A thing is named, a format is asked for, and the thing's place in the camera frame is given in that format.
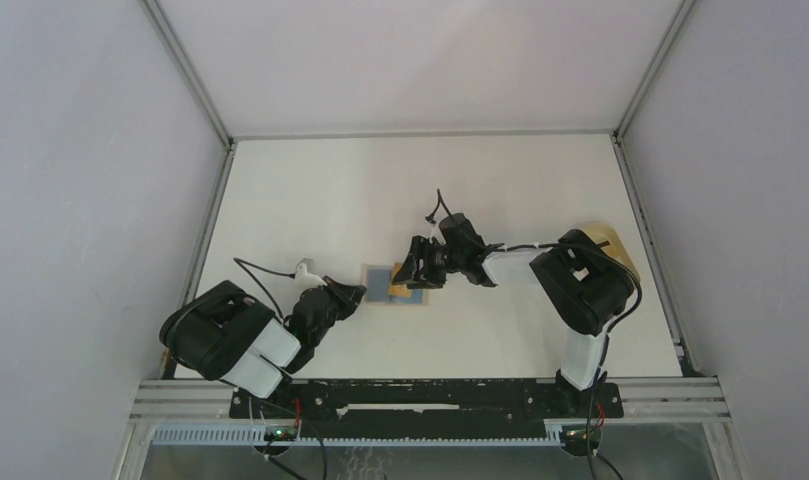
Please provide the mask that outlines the gold VIP card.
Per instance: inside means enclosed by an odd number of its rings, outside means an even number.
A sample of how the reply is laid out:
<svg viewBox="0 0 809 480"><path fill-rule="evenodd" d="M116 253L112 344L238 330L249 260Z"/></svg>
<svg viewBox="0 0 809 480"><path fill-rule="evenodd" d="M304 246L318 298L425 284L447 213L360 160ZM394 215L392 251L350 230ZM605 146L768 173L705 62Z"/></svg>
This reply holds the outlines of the gold VIP card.
<svg viewBox="0 0 809 480"><path fill-rule="evenodd" d="M387 293L394 298L409 299L413 295L413 291L404 284L397 284L394 282L396 275L400 272L403 264L396 262L391 268L390 283Z"/></svg>

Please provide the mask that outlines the tan wooden tray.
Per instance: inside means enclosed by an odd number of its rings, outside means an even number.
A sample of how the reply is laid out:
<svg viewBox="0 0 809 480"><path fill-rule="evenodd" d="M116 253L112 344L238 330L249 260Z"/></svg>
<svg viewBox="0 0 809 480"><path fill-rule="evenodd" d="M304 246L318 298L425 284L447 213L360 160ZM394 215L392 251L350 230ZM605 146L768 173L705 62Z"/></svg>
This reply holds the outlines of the tan wooden tray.
<svg viewBox="0 0 809 480"><path fill-rule="evenodd" d="M606 222L588 222L579 229L606 255L624 265L638 280L640 274L615 228Z"/></svg>

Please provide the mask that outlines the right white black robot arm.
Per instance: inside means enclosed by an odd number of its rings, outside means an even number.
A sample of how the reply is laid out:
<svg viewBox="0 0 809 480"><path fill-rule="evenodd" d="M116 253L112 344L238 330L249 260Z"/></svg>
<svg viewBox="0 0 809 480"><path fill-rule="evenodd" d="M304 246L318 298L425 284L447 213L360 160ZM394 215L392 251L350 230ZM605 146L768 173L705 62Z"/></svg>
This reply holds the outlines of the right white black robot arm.
<svg viewBox="0 0 809 480"><path fill-rule="evenodd" d="M392 275L394 286L440 289L448 275L495 288L511 284L541 286L569 329L557 378L559 406L585 415L598 400L595 385L605 369L611 331L640 305L638 274L616 250L617 241L572 229L555 243L487 245L477 235L448 233L444 240L415 236Z"/></svg>

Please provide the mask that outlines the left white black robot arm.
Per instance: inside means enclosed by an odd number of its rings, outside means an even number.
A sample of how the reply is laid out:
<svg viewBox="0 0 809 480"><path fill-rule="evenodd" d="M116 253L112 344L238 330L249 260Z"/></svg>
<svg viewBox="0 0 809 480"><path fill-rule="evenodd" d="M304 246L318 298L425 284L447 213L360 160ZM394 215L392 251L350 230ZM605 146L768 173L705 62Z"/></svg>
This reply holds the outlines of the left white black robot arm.
<svg viewBox="0 0 809 480"><path fill-rule="evenodd" d="M313 359L328 331L353 315L366 293L362 285L325 276L281 319L225 280L170 315L159 340L179 365L248 392L257 408L278 417L293 401L284 381Z"/></svg>

